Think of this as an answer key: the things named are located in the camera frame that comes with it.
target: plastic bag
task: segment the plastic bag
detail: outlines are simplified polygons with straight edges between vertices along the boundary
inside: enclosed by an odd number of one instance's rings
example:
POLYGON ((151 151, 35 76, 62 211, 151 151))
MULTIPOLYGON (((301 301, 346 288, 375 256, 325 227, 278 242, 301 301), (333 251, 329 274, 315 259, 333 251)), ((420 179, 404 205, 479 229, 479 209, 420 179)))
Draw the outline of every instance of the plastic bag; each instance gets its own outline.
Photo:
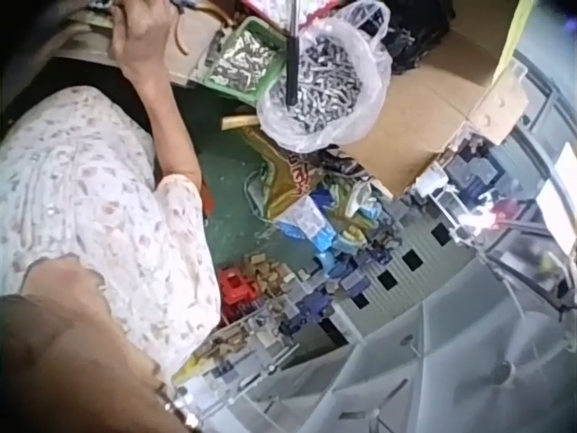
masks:
POLYGON ((389 15, 383 3, 364 0, 346 6, 331 18, 313 23, 299 37, 301 56, 317 38, 328 38, 346 51, 362 83, 349 115, 329 122, 321 131, 307 133, 292 117, 284 100, 273 97, 273 85, 257 104, 262 131, 279 146, 298 153, 314 152, 329 144, 345 145, 364 137, 380 114, 390 83, 392 59, 380 43, 388 30, 389 15), (358 27, 378 9, 386 18, 371 38, 358 27))

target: cardboard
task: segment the cardboard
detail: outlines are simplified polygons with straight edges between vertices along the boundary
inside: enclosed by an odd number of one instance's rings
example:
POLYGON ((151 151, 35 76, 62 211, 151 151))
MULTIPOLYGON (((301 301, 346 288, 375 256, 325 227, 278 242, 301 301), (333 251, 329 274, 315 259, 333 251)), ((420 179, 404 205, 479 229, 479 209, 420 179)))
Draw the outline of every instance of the cardboard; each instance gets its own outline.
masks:
POLYGON ((495 81, 517 2, 453 0, 453 5, 451 32, 419 68, 393 77, 377 123, 365 138, 343 148, 395 196, 465 123, 500 143, 527 106, 512 71, 505 69, 495 81))

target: pliers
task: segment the pliers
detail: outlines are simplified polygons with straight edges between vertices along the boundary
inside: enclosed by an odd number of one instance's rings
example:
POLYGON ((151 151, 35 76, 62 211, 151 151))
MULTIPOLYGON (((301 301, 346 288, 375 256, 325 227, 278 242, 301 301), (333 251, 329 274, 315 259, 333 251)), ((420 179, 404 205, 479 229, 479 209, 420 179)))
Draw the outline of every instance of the pliers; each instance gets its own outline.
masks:
POLYGON ((177 20, 177 26, 175 30, 175 41, 180 52, 182 52, 185 56, 187 56, 190 53, 190 51, 180 38, 180 22, 185 9, 211 14, 215 18, 217 18, 221 23, 223 23, 225 26, 228 27, 232 27, 234 25, 234 21, 231 19, 231 17, 228 16, 228 14, 225 11, 223 11, 219 6, 214 5, 210 1, 205 2, 203 0, 170 0, 170 2, 179 11, 179 18, 177 20))

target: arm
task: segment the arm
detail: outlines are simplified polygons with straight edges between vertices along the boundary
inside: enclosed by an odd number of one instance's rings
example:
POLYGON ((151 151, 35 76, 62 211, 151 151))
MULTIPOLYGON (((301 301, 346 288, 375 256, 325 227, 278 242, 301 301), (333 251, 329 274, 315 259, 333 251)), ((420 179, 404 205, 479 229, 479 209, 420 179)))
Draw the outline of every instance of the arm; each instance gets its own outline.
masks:
POLYGON ((162 174, 182 174, 200 190, 202 174, 192 140, 172 94, 168 76, 147 88, 136 89, 151 120, 154 149, 162 174))
POLYGON ((197 155, 172 94, 164 61, 176 8, 169 0, 120 0, 117 4, 112 9, 113 53, 150 118, 162 173, 182 174, 200 190, 197 155))

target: floral dress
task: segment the floral dress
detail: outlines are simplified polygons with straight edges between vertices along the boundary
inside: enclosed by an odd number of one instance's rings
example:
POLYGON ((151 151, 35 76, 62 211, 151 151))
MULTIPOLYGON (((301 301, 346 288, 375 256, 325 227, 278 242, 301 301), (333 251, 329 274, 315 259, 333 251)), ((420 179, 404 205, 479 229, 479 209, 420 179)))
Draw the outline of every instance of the floral dress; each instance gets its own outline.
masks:
POLYGON ((154 188, 151 137, 94 88, 68 88, 0 147, 0 294, 41 259, 74 254, 104 277, 128 339, 170 377, 220 318, 195 185, 154 188))

